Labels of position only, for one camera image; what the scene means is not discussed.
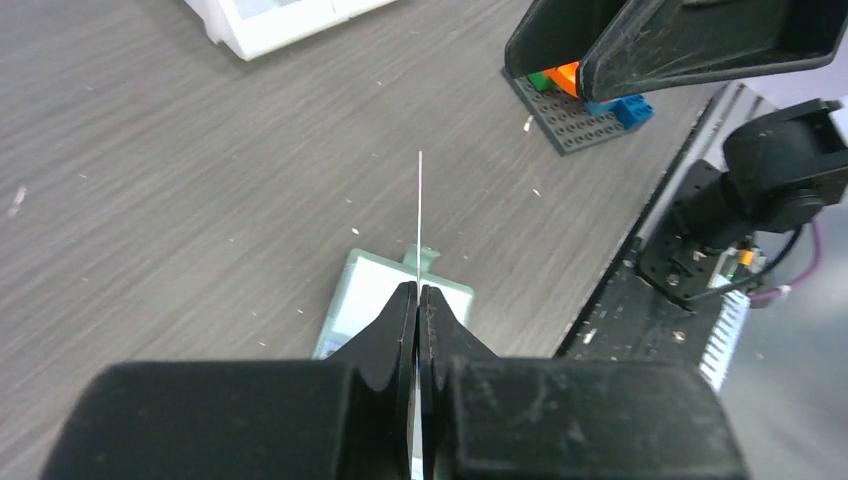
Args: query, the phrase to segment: debris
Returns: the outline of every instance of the debris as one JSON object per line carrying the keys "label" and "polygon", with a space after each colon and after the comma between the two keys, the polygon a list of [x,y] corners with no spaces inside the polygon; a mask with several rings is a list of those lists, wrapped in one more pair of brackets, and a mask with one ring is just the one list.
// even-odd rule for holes
{"label": "debris", "polygon": [[595,338],[595,334],[598,333],[597,328],[593,328],[589,333],[583,337],[583,345],[589,345],[592,342],[592,339]]}
{"label": "debris", "polygon": [[18,187],[18,193],[15,194],[15,199],[12,200],[12,208],[9,209],[9,216],[14,217],[18,213],[18,209],[21,207],[21,203],[24,201],[24,197],[26,197],[26,187],[21,185]]}

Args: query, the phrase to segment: wood grain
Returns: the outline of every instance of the wood grain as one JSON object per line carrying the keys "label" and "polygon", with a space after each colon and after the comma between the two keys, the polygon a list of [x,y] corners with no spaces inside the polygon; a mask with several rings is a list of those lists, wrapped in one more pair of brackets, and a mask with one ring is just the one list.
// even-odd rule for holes
{"label": "wood grain", "polygon": [[308,355],[349,250],[414,240],[419,149],[434,273],[549,355],[712,89],[560,158],[498,74],[528,3],[401,0],[249,64],[176,0],[4,3],[0,478],[109,363]]}

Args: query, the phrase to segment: orange lego piece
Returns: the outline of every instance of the orange lego piece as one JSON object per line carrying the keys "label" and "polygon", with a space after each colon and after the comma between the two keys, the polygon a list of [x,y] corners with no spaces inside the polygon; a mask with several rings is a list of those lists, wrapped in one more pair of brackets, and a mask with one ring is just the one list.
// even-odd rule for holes
{"label": "orange lego piece", "polygon": [[577,97],[577,67],[579,66],[580,62],[569,63],[545,70],[545,75],[553,80],[559,88],[568,92],[571,96]]}

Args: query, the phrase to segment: lego baseplate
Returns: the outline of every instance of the lego baseplate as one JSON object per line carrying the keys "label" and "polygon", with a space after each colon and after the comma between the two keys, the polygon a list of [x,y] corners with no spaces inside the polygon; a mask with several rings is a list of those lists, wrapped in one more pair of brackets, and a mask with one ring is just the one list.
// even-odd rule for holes
{"label": "lego baseplate", "polygon": [[559,88],[537,92],[526,78],[513,79],[506,71],[501,73],[560,155],[636,131],[625,129],[613,112],[592,116],[580,100]]}

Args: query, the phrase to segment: white container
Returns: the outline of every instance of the white container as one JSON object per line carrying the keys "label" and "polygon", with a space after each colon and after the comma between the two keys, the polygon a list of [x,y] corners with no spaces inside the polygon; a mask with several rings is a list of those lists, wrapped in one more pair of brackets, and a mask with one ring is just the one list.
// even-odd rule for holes
{"label": "white container", "polygon": [[396,0],[186,0],[214,43],[243,60],[294,43]]}

